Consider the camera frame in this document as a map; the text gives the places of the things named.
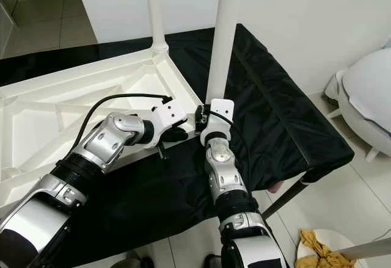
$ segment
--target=white wall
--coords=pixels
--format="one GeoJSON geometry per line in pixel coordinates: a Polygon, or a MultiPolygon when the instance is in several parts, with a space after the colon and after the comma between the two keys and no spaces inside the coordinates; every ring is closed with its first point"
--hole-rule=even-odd
{"type": "MultiPolygon", "coordinates": [[[[147,0],[83,0],[99,42],[150,35],[147,0]]],[[[214,26],[217,0],[162,0],[167,33],[214,26]]],[[[305,93],[380,47],[391,0],[242,0],[242,22],[305,93]]]]}

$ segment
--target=tile floor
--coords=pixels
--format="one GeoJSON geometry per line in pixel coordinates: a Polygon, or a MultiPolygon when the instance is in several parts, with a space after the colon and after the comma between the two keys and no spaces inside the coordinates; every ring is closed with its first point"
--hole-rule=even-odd
{"type": "Polygon", "coordinates": [[[97,43],[81,0],[18,1],[3,58],[97,43]]]}
{"type": "MultiPolygon", "coordinates": [[[[320,93],[309,97],[324,115],[335,109],[322,99],[320,93]]],[[[301,228],[336,230],[355,244],[370,242],[391,228],[391,158],[380,154],[373,162],[367,163],[364,157],[370,147],[341,117],[331,123],[356,153],[353,161],[303,190],[268,219],[291,268],[296,260],[301,228]]],[[[254,192],[260,211],[270,206],[299,177],[285,181],[276,194],[254,192]]],[[[209,219],[141,250],[143,255],[152,255],[156,268],[201,268],[207,254],[219,254],[221,249],[217,226],[216,218],[209,219]]],[[[109,267],[123,258],[124,254],[121,254],[83,268],[109,267]]],[[[391,256],[382,256],[366,259],[356,266],[378,268],[389,267],[390,263],[391,256]]]]}

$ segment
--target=black cable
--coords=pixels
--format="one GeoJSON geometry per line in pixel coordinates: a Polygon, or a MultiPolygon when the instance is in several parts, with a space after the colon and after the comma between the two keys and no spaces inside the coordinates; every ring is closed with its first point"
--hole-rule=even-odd
{"type": "Polygon", "coordinates": [[[246,144],[246,141],[244,140],[243,136],[242,136],[242,133],[241,131],[233,124],[232,121],[230,121],[229,119],[227,119],[225,116],[221,115],[221,114],[218,114],[217,112],[214,112],[214,111],[210,111],[210,110],[206,110],[205,111],[206,114],[211,114],[211,115],[214,115],[216,117],[219,117],[221,118],[223,121],[226,121],[227,123],[229,123],[231,125],[231,127],[233,127],[233,129],[236,131],[236,133],[239,135],[240,139],[242,140],[242,143],[243,143],[243,146],[244,146],[244,149],[246,151],[246,155],[247,155],[247,166],[249,168],[249,179],[251,177],[251,162],[250,162],[250,152],[249,152],[249,149],[247,147],[247,144],[246,144]]]}
{"type": "Polygon", "coordinates": [[[165,96],[165,95],[144,94],[144,93],[125,93],[125,94],[115,94],[115,95],[110,95],[110,96],[104,97],[103,99],[101,99],[97,103],[95,103],[91,107],[90,111],[88,111],[88,114],[86,115],[86,117],[85,117],[85,119],[83,121],[83,124],[80,127],[79,134],[76,137],[76,140],[73,143],[73,145],[72,145],[71,149],[69,150],[68,154],[71,153],[71,151],[74,149],[74,147],[76,147],[78,145],[78,143],[80,142],[81,137],[83,136],[84,130],[86,129],[86,126],[88,124],[88,121],[89,121],[90,117],[92,116],[93,112],[98,108],[98,106],[101,105],[102,103],[104,103],[107,100],[121,98],[121,97],[161,98],[161,99],[163,99],[163,103],[166,103],[166,102],[172,100],[171,97],[168,97],[168,96],[165,96]]]}

